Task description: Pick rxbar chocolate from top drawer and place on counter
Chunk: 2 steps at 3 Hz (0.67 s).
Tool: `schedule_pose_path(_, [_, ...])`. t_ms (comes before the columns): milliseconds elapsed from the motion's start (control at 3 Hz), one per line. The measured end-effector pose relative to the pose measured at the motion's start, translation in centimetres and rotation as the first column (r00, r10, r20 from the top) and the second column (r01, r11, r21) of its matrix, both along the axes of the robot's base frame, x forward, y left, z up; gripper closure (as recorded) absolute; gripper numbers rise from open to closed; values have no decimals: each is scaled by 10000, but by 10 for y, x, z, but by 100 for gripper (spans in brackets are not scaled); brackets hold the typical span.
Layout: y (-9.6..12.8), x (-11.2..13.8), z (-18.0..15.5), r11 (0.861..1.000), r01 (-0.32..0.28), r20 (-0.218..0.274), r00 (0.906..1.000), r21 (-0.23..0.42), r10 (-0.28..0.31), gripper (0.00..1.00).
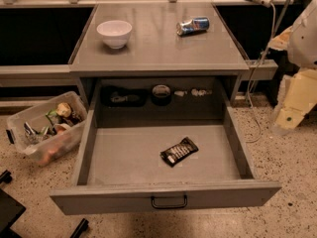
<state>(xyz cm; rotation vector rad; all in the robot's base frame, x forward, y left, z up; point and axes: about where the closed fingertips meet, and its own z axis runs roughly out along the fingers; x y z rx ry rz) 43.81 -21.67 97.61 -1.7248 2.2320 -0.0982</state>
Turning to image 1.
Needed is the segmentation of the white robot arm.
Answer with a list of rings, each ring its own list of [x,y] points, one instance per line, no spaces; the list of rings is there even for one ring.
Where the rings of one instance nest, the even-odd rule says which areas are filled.
[[[273,111],[272,130],[285,135],[294,130],[317,104],[317,0],[308,6],[268,46],[287,51],[288,60],[299,67],[294,76],[285,76]]]

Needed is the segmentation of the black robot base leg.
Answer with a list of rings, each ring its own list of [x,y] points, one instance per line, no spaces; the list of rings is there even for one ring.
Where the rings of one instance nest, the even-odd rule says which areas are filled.
[[[11,226],[26,211],[26,207],[0,188],[0,238],[22,238]]]

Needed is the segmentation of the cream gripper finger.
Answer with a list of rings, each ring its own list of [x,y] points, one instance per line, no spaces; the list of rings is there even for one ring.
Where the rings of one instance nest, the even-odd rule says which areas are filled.
[[[277,100],[272,128],[275,131],[295,129],[317,104],[317,70],[301,68],[294,76],[285,75]]]

